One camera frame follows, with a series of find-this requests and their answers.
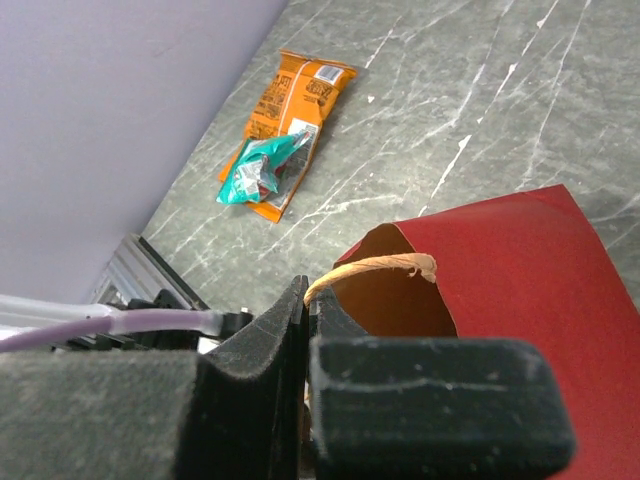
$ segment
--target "gray wall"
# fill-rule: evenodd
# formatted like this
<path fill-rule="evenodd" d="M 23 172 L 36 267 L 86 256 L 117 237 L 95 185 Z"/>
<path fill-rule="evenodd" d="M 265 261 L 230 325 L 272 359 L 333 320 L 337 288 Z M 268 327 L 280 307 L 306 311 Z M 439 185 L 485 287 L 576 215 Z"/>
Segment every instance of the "gray wall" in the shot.
<path fill-rule="evenodd" d="M 285 3 L 0 0 L 0 293 L 88 294 Z"/>

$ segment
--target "green candy wrapper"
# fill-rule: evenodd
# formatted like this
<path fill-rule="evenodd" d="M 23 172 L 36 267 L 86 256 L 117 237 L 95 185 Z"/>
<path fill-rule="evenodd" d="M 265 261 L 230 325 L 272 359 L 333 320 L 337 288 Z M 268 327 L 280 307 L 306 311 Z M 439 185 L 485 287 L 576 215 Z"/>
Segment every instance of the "green candy wrapper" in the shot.
<path fill-rule="evenodd" d="M 260 202 L 278 192 L 276 170 L 309 140 L 309 132 L 268 138 L 248 139 L 222 184 L 217 201 L 225 205 Z"/>

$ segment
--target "red paper bag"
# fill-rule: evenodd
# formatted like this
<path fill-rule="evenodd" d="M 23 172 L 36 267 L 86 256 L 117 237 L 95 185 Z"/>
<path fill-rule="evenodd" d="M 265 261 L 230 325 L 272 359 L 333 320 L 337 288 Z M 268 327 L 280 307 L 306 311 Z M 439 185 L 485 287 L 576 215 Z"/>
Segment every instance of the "red paper bag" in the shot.
<path fill-rule="evenodd" d="M 369 232 L 338 263 L 421 252 L 436 285 L 378 270 L 334 286 L 372 335 L 527 340 L 551 363 L 578 438 L 557 478 L 640 478 L 640 316 L 569 192 L 517 193 Z"/>

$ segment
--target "rope handle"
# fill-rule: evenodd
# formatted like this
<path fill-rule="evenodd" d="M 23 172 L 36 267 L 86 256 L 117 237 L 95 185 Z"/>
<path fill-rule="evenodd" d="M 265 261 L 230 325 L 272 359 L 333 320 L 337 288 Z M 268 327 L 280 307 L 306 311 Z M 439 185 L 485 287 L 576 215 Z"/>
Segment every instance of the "rope handle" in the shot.
<path fill-rule="evenodd" d="M 363 258 L 362 260 L 341 265 L 313 282 L 304 296 L 304 304 L 306 307 L 309 307 L 311 300 L 322 290 L 340 280 L 359 273 L 369 272 L 371 270 L 384 270 L 387 268 L 411 270 L 409 272 L 410 277 L 415 276 L 419 271 L 425 280 L 431 283 L 435 283 L 436 281 L 436 261 L 431 255 L 427 255 L 426 253 L 402 253 L 399 255 Z"/>

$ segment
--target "table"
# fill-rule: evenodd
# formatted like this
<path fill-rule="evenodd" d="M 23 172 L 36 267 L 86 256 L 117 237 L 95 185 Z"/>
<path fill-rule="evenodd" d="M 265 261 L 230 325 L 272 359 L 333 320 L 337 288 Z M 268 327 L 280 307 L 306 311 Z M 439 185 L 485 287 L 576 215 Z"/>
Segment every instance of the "table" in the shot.
<path fill-rule="evenodd" d="M 212 308 L 260 312 L 381 222 L 564 183 L 640 305 L 638 22 L 633 0 L 293 0 L 144 236 Z M 282 47 L 362 74 L 272 224 L 215 197 Z"/>

